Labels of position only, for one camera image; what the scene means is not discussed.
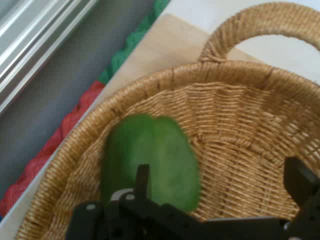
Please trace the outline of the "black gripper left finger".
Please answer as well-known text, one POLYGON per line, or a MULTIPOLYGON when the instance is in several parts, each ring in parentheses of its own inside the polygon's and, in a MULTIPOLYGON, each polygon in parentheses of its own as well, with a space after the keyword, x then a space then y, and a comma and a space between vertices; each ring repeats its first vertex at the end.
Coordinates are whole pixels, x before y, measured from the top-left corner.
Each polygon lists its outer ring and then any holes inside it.
POLYGON ((137 168, 134 194, 137 198, 150 198, 150 166, 140 164, 137 168))

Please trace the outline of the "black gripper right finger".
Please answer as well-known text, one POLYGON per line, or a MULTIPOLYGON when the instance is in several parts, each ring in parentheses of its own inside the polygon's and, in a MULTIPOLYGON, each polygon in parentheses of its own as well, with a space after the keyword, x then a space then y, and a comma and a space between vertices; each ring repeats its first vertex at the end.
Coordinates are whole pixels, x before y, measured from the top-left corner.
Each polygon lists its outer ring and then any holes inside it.
POLYGON ((283 185, 301 210, 320 213, 320 177, 296 156, 284 160, 283 185))

